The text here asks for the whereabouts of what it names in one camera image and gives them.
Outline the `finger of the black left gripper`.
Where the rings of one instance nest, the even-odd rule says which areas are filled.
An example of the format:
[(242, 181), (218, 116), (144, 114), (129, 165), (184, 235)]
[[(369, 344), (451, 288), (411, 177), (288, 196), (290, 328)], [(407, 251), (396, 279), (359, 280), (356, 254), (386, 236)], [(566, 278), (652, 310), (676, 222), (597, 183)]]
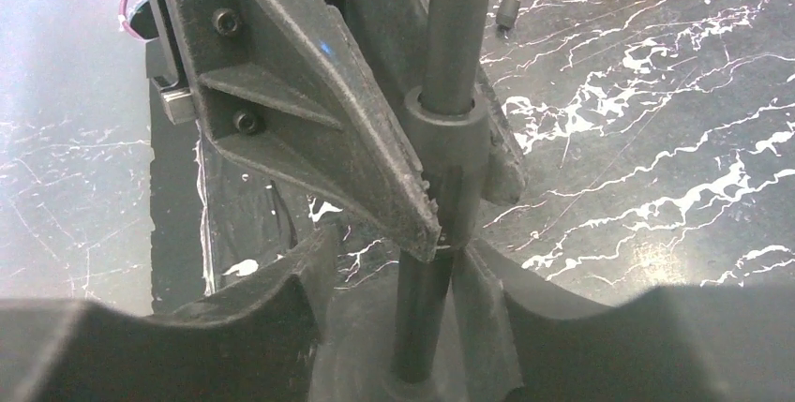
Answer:
[[(387, 101), (401, 106), (423, 78), (428, 0), (346, 0), (345, 19)], [(491, 146), (483, 198), (497, 205), (519, 202), (529, 174), (523, 155), (485, 70), (477, 69), (476, 93), (488, 103)]]

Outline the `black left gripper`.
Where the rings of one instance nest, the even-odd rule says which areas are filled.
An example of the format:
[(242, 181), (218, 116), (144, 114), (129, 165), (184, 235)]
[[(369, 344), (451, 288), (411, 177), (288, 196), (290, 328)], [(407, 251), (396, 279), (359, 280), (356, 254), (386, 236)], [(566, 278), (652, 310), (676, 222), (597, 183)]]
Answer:
[(441, 228), (420, 160), (336, 9), (120, 0), (118, 19), (154, 47), (146, 74), (172, 124), (199, 117), (229, 160), (320, 195), (432, 260)]

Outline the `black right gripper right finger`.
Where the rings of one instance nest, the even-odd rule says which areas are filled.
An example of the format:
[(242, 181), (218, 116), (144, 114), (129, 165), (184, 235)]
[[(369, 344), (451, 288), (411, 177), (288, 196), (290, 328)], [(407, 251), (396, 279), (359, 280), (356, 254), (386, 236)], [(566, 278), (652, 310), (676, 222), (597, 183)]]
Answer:
[(794, 289), (662, 286), (617, 306), (482, 240), (453, 294), (473, 401), (790, 401)]

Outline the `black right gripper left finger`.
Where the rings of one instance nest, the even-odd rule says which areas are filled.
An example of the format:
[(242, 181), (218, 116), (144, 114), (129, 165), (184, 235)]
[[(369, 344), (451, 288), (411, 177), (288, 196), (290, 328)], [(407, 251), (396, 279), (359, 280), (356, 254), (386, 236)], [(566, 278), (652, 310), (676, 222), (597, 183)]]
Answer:
[(1, 303), (5, 401), (306, 401), (338, 232), (170, 314), (80, 299)]

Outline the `black microphone stand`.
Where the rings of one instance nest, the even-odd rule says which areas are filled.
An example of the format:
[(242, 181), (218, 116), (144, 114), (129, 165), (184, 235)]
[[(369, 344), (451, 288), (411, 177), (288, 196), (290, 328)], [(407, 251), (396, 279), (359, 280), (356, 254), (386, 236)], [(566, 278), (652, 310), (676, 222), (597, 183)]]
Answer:
[(489, 0), (428, 0), (425, 71), (397, 108), (441, 235), (432, 261), (402, 252), (397, 274), (343, 291), (319, 348), (313, 401), (473, 401), (452, 277), (456, 258), (478, 240), (488, 178), (488, 102), (475, 79)]

